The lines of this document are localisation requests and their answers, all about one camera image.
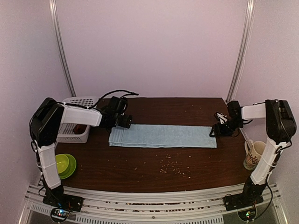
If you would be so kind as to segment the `light blue towel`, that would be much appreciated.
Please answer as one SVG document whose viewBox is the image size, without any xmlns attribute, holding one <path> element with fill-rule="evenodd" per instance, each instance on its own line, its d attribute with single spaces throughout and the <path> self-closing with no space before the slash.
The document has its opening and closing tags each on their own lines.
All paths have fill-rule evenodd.
<svg viewBox="0 0 299 224">
<path fill-rule="evenodd" d="M 217 148 L 209 126 L 140 125 L 112 128 L 109 145 L 140 148 Z"/>
</svg>

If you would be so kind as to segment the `rust brown towel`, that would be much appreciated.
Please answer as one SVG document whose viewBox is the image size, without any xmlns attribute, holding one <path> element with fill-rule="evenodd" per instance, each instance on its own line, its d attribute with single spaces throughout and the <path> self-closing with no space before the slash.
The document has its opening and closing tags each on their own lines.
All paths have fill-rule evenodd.
<svg viewBox="0 0 299 224">
<path fill-rule="evenodd" d="M 73 132 L 74 132 L 74 134 L 83 134 L 85 132 L 85 130 L 86 130 L 86 127 L 87 127 L 87 125 L 77 124 L 73 128 Z"/>
</svg>

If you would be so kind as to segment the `white perforated plastic basket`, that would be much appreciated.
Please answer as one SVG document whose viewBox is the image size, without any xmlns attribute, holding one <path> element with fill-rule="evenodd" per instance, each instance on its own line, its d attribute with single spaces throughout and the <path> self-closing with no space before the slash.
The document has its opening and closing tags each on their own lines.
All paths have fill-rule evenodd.
<svg viewBox="0 0 299 224">
<path fill-rule="evenodd" d="M 65 98 L 62 102 L 82 105 L 85 107 L 93 106 L 98 101 L 97 97 L 70 97 Z M 91 127 L 86 126 L 83 131 L 75 133 L 74 129 L 77 124 L 63 123 L 59 127 L 57 142 L 58 143 L 86 143 L 88 140 Z"/>
</svg>

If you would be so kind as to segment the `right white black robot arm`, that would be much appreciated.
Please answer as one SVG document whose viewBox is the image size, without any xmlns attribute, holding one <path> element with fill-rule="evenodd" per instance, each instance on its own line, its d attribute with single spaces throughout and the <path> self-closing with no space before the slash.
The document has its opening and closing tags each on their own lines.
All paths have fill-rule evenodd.
<svg viewBox="0 0 299 224">
<path fill-rule="evenodd" d="M 265 119 L 267 141 L 262 158 L 244 184 L 240 203 L 251 205 L 266 188 L 272 170 L 277 166 L 281 153 L 292 145 L 297 131 L 295 118 L 286 100 L 267 99 L 249 106 L 240 106 L 236 100 L 227 103 L 229 116 L 215 113 L 218 120 L 212 126 L 210 137 L 231 137 L 236 129 L 254 119 Z"/>
</svg>

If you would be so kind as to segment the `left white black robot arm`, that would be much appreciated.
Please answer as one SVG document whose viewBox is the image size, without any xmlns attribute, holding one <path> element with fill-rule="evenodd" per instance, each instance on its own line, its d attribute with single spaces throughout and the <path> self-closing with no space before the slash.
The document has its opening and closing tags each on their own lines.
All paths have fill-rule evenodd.
<svg viewBox="0 0 299 224">
<path fill-rule="evenodd" d="M 108 105 L 98 109 L 46 98 L 29 121 L 31 147 L 36 153 L 49 200 L 57 207 L 67 203 L 67 196 L 56 166 L 55 149 L 61 124 L 70 123 L 111 130 L 120 126 L 130 128 L 133 117 L 126 115 L 128 100 L 112 97 Z"/>
</svg>

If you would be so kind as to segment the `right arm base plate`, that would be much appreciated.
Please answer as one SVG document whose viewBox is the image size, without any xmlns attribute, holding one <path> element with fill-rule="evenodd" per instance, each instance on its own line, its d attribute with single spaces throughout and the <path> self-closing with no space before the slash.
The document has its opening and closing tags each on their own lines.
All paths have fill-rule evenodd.
<svg viewBox="0 0 299 224">
<path fill-rule="evenodd" d="M 242 196 L 242 194 L 236 194 L 236 195 L 226 195 L 223 198 L 223 201 L 224 201 L 226 211 L 231 211 L 231 210 L 239 210 L 242 208 L 254 206 L 255 204 L 262 203 L 263 197 L 258 196 L 255 199 L 246 199 Z"/>
</svg>

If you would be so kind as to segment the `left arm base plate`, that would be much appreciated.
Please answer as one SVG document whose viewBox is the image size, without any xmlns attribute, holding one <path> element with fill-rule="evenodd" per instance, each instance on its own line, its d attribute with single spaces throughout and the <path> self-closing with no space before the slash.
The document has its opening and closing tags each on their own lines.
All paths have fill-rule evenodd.
<svg viewBox="0 0 299 224">
<path fill-rule="evenodd" d="M 50 192 L 46 192 L 43 203 L 50 205 L 52 207 L 61 208 L 67 211 L 80 212 L 84 199 L 79 196 L 72 196 L 67 194 L 62 194 L 60 196 L 55 196 Z"/>
</svg>

